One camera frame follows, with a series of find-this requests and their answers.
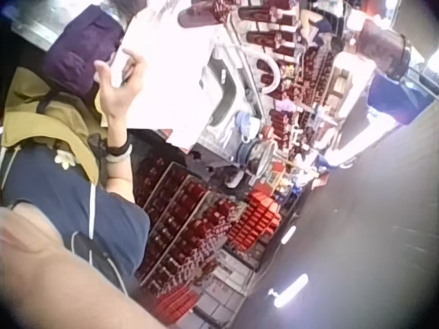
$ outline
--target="store shelf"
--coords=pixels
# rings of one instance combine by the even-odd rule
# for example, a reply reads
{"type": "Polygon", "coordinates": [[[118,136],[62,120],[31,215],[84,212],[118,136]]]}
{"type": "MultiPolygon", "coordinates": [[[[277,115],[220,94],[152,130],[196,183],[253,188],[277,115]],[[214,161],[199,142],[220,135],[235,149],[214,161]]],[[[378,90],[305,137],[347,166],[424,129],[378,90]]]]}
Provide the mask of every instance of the store shelf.
{"type": "Polygon", "coordinates": [[[172,239],[171,243],[166,247],[165,251],[161,254],[159,259],[155,262],[153,267],[148,271],[146,276],[141,280],[141,286],[145,284],[145,282],[151,277],[151,275],[154,273],[154,271],[157,269],[157,267],[160,265],[161,261],[168,255],[168,252],[171,250],[171,248],[174,246],[175,242],[178,240],[180,235],[185,231],[186,227],[191,223],[192,219],[195,217],[195,214],[197,214],[198,210],[201,208],[201,206],[204,203],[204,200],[206,200],[206,197],[209,195],[209,191],[204,194],[198,205],[195,207],[195,209],[190,214],[189,218],[185,221],[185,223],[182,225],[181,229],[179,229],[177,235],[172,239]]]}

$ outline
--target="hand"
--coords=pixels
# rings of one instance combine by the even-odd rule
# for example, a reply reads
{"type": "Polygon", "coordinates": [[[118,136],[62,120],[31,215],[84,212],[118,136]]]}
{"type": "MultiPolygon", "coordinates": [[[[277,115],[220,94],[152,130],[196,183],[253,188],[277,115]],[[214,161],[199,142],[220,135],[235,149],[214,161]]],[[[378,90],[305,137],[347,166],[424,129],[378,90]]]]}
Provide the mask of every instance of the hand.
{"type": "Polygon", "coordinates": [[[131,50],[124,49],[123,52],[130,56],[129,63],[132,67],[127,70],[126,81],[119,88],[111,85],[109,65],[100,60],[95,61],[101,87],[101,107],[108,121],[125,121],[128,108],[143,87],[143,75],[146,69],[145,60],[131,50]]]}

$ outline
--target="black wristband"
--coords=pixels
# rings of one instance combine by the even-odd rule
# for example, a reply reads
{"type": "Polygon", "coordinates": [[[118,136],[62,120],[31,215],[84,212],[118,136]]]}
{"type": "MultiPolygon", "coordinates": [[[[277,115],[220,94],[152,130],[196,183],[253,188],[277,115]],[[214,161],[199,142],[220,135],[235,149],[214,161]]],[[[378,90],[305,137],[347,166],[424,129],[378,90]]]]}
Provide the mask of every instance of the black wristband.
{"type": "Polygon", "coordinates": [[[107,154],[110,154],[112,156],[122,156],[128,151],[130,145],[130,138],[129,136],[127,136],[125,144],[123,144],[121,147],[110,147],[107,144],[107,154]]]}

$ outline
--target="white paper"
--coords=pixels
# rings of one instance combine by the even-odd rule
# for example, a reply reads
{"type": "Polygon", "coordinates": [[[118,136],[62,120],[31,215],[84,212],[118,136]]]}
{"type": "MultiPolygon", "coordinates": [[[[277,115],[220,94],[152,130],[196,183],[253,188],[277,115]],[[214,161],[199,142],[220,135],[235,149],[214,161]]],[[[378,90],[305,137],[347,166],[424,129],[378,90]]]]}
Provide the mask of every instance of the white paper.
{"type": "Polygon", "coordinates": [[[128,27],[111,66],[112,85],[120,86],[128,60],[121,50],[131,49],[145,58],[144,87],[128,111],[127,126],[172,129],[168,142],[183,148],[197,141],[213,110],[206,105],[199,81],[218,30],[218,26],[181,28],[177,15],[188,6],[190,0],[179,2],[178,8],[164,13],[160,21],[149,8],[140,12],[128,27]]]}

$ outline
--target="white bracelet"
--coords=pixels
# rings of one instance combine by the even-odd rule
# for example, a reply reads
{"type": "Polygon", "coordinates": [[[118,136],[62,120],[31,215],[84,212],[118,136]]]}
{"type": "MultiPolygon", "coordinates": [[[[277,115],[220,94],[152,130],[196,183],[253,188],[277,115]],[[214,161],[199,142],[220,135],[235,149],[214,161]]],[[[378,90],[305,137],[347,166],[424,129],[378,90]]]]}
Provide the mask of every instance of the white bracelet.
{"type": "Polygon", "coordinates": [[[110,163],[119,163],[127,160],[130,157],[131,152],[132,152],[132,144],[130,144],[125,154],[122,154],[121,156],[112,156],[111,154],[107,154],[105,159],[110,163]]]}

